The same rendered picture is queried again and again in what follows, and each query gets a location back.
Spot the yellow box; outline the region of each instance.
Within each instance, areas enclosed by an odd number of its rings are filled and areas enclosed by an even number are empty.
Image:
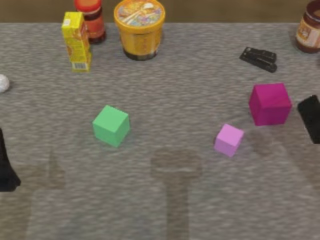
[[[90,44],[83,13],[66,12],[61,29],[70,62],[89,63]]]
[[[72,61],[72,71],[75,73],[90,72],[92,55],[89,52],[88,61]]]

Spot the jar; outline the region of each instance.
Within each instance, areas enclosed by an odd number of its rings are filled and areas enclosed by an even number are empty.
[[[306,6],[295,41],[297,48],[305,53],[320,51],[320,0],[313,0]]]
[[[123,0],[113,12],[124,54],[136,61],[154,58],[166,12],[157,0]]]
[[[78,12],[82,12],[90,44],[100,44],[106,40],[102,0],[74,0]]]

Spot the black clip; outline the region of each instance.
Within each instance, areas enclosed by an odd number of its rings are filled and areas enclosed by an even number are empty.
[[[9,162],[4,136],[0,128],[0,192],[13,192],[20,185],[21,180]]]
[[[297,106],[310,138],[314,144],[320,144],[320,102],[316,95],[312,95]]]
[[[240,59],[270,73],[274,73],[277,70],[277,65],[275,64],[277,55],[274,52],[246,47]]]

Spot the barcode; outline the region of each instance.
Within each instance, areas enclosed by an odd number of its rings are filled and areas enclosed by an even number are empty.
[[[77,62],[77,63],[73,63],[73,68],[74,69],[87,69],[88,65],[83,62]]]
[[[63,21],[63,26],[69,26],[70,23],[71,23],[71,20],[67,18]]]

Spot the wooden floor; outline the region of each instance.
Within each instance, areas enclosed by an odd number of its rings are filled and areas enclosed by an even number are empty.
[[[119,0],[103,0],[106,22]],[[309,0],[160,0],[167,22],[299,22]],[[61,22],[73,0],[0,0],[0,23]]]

